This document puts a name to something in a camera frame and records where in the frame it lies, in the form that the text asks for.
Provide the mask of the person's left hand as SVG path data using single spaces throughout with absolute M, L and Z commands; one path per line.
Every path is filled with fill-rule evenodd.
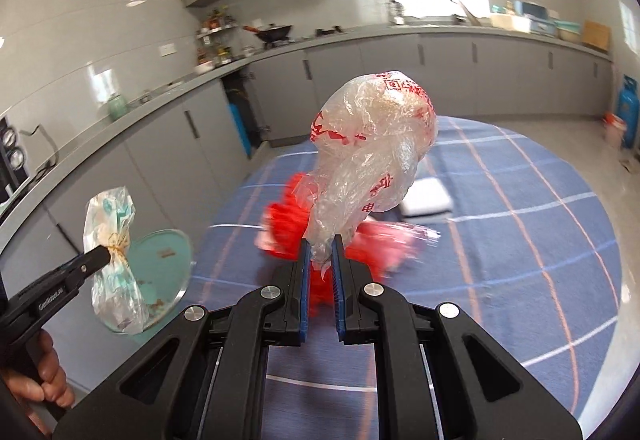
M 50 439 L 51 428 L 34 410 L 32 404 L 49 402 L 68 410 L 73 407 L 76 398 L 58 360 L 53 339 L 46 330 L 40 330 L 36 350 L 39 353 L 36 378 L 29 377 L 24 371 L 2 368 L 1 379 L 29 420 L 47 439 Z

